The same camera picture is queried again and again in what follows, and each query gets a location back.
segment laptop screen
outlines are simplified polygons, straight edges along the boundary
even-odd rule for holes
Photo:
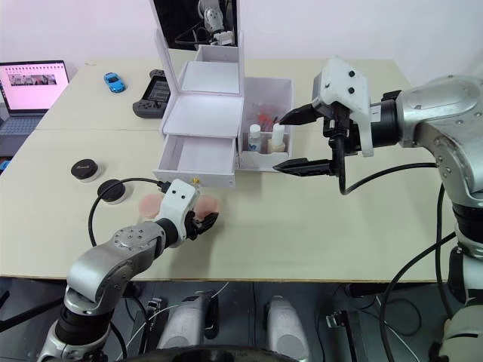
[[[68,83],[62,60],[0,63],[0,88],[12,114],[46,112]]]

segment mirror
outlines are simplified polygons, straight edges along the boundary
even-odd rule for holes
[[[184,63],[182,69],[173,69],[177,90],[240,94],[243,55],[237,46],[236,0],[152,0],[152,5],[171,68],[173,63]]]

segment white bottle cap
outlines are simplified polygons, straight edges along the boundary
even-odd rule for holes
[[[273,125],[272,145],[280,146],[284,142],[284,132],[285,126],[278,123]]]
[[[260,125],[259,124],[252,124],[250,126],[250,135],[253,137],[258,137],[260,135]]]

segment laptop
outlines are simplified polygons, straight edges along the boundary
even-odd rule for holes
[[[0,155],[14,155],[69,83],[62,60],[0,63],[7,119],[0,124]]]

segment game controller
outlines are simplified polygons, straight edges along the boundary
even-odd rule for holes
[[[159,69],[149,72],[149,77],[151,82],[141,100],[133,103],[133,111],[141,118],[162,118],[171,95],[168,81]]]

